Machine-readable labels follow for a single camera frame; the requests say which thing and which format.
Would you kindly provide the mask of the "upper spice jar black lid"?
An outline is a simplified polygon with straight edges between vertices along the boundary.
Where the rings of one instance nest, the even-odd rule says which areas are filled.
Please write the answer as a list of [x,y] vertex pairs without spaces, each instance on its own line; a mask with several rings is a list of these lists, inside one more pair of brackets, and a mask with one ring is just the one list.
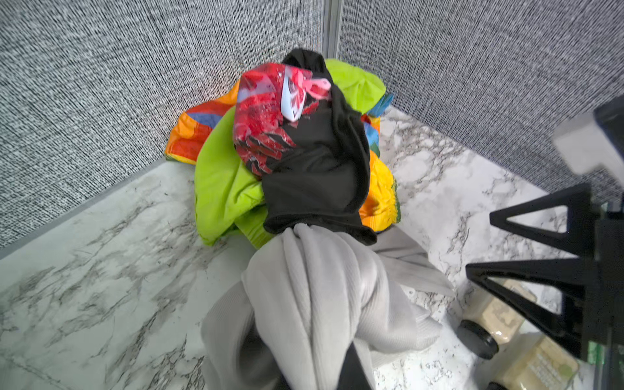
[[524,322],[525,318],[505,302],[476,288],[456,333],[473,354],[490,360],[513,339]]

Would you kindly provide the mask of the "pink red patterned cloth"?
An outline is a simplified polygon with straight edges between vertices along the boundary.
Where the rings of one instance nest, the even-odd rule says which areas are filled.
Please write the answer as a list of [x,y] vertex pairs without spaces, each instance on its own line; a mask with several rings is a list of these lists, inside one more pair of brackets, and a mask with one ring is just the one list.
[[265,63],[241,76],[232,138],[253,175],[272,173],[271,164],[297,147],[283,126],[296,127],[320,102],[329,101],[331,85],[309,70],[280,63]]

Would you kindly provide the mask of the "grey cloth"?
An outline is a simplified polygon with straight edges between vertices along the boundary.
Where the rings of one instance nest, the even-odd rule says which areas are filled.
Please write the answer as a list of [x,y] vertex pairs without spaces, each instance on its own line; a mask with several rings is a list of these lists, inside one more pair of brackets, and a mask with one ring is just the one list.
[[298,224],[251,258],[201,326],[210,389],[372,389],[373,370],[440,336],[405,288],[453,294],[397,227],[367,246]]

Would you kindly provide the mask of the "black cloth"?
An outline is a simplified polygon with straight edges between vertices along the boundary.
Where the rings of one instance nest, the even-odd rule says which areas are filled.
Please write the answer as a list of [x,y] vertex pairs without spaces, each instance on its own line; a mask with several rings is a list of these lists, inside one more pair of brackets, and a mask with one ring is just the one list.
[[281,125],[295,146],[262,178],[265,230],[279,234],[296,224],[346,232],[364,245],[377,241],[359,210],[370,188],[370,148],[360,115],[336,86],[297,126]]

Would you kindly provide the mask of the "lower spice jar black lid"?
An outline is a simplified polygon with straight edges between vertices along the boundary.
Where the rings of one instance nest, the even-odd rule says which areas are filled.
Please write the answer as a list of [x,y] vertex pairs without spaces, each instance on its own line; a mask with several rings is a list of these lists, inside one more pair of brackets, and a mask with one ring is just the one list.
[[557,390],[572,383],[579,364],[565,349],[540,332],[515,336],[495,358],[487,390]]

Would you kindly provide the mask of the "lime green cloth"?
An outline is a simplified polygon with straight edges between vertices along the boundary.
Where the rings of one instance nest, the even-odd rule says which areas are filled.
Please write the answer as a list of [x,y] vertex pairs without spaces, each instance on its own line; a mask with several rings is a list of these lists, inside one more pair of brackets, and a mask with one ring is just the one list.
[[[386,87],[375,74],[341,62],[326,61],[335,84],[356,111],[366,114],[385,96]],[[268,243],[273,235],[263,227],[268,216],[261,183],[245,167],[232,142],[234,107],[238,87],[221,97],[226,112],[204,141],[195,167],[194,209],[198,235],[214,245],[230,233],[241,233],[254,248]],[[359,214],[365,226],[380,232],[396,223],[396,206],[391,206],[395,181],[379,156],[370,159],[372,184]]]

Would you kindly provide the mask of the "spice jar black lid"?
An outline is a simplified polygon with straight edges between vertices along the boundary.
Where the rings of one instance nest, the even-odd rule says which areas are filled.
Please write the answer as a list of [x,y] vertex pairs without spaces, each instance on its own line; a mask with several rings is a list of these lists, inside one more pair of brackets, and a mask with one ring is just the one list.
[[557,390],[572,383],[579,364],[565,349],[540,332],[515,336],[495,358],[487,390]]
[[525,318],[505,302],[476,288],[456,333],[473,354],[490,360],[513,339],[524,322]]

